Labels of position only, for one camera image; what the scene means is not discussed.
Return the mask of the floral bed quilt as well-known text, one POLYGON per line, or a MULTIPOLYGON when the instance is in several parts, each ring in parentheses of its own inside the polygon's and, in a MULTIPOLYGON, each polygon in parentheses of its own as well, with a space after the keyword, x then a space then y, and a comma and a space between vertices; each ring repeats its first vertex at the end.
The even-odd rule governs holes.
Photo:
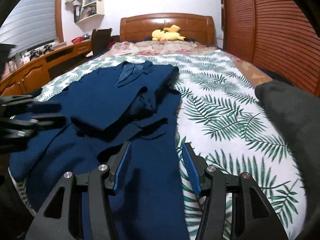
POLYGON ((103 53, 100 58, 109 56, 120 55, 169 55, 169 54, 182 54, 182 55, 208 55, 212 52, 221 52, 222 56, 227 56, 231 62, 240 70, 240 72, 249 80, 253 86, 260 85, 272 80, 267 74, 259 70, 253 64, 241 60, 224 50, 211 46, 207 47, 199 42, 187 41, 141 41, 141 42, 117 42, 111 49, 103 53))

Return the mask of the grey window blind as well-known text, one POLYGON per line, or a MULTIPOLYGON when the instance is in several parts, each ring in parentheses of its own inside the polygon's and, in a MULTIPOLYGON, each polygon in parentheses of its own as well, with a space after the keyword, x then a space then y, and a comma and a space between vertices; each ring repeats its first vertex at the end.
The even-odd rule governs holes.
POLYGON ((55 0, 20 0, 1 26, 1 43, 15 45, 10 57, 55 39, 55 0))

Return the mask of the navy blue jacket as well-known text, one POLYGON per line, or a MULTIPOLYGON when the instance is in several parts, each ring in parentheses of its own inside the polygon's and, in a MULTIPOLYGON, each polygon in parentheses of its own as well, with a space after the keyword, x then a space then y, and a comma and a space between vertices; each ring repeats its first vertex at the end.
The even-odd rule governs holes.
POLYGON ((66 126, 40 132, 10 158, 11 175, 26 183, 31 207, 39 211, 65 172, 91 172, 128 142, 116 195, 105 197, 119 239, 188 239, 175 148, 178 74, 172 65, 125 61, 54 96, 66 126))

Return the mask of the dark wooden chair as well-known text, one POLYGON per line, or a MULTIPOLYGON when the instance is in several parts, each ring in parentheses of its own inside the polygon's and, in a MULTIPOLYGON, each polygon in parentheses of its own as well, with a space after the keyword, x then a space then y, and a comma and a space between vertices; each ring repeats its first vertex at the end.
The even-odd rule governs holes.
POLYGON ((93 29, 91 35, 91 47, 93 56, 98 56, 108 48, 111 42, 112 28, 93 29))

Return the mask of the palm leaf print blanket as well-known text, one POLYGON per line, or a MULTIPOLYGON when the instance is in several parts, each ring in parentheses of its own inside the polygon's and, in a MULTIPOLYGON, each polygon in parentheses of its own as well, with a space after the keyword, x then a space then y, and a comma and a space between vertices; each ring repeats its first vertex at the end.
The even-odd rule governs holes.
POLYGON ((249 172, 274 207, 289 239, 302 231, 306 196, 297 164, 287 143, 259 106, 250 82, 231 58, 220 50, 205 55, 133 55, 99 57, 55 78, 43 87, 40 101, 59 101, 68 115, 86 108, 88 100, 118 105, 111 94, 110 72, 119 64, 151 62, 177 67, 176 116, 163 126, 163 135, 135 145, 155 150, 169 148, 148 164, 173 170, 172 182, 148 186, 151 172, 132 158, 124 188, 111 198, 120 239, 194 239, 203 213, 204 198, 193 193, 182 145, 223 173, 249 172))

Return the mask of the yellow plush toy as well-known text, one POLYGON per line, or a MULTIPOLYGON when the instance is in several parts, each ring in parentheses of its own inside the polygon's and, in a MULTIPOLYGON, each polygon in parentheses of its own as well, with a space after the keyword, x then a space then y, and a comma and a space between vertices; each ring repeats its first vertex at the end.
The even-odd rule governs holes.
POLYGON ((180 27, 172 25, 170 28, 157 29, 152 32, 153 41, 184 41, 185 37, 181 36, 180 27))

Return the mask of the louvered wooden wardrobe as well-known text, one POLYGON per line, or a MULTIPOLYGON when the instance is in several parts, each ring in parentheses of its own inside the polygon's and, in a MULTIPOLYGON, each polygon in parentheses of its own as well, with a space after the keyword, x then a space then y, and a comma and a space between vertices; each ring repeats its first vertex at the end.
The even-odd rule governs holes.
POLYGON ((319 37, 293 0, 223 0, 223 48, 319 96, 319 37))

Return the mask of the red plastic basket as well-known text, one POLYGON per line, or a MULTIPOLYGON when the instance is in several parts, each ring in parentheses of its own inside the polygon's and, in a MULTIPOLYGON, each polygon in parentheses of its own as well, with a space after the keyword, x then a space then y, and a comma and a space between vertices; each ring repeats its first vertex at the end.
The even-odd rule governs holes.
POLYGON ((72 39, 71 42, 72 42, 72 44, 79 44, 83 41, 83 39, 84 38, 82 36, 80 36, 80 37, 76 37, 76 38, 72 39))

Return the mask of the dark grey folded garment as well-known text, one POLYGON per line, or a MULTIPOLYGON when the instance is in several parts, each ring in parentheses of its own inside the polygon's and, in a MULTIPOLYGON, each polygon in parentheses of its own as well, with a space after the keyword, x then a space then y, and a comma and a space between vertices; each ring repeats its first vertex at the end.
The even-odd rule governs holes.
POLYGON ((293 153, 307 196, 319 202, 319 98, 277 80, 258 85, 255 96, 293 153))

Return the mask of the wooden bed headboard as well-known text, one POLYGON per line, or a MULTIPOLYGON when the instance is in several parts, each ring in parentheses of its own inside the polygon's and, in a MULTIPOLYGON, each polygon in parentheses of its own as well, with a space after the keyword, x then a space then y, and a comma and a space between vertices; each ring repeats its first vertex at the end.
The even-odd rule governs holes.
POLYGON ((206 46, 216 45, 213 18, 185 13, 157 13, 122 18, 119 40, 142 41, 150 37, 154 30, 170 28, 172 25, 180 27, 179 33, 186 38, 206 46))

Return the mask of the long wooden desk cabinet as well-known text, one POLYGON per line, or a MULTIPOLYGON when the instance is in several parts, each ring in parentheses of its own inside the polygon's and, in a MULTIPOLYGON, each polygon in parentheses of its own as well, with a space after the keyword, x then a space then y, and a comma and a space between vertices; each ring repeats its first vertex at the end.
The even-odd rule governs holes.
POLYGON ((88 61, 91 40, 65 46, 38 57, 1 80, 1 96, 21 95, 40 88, 88 61))

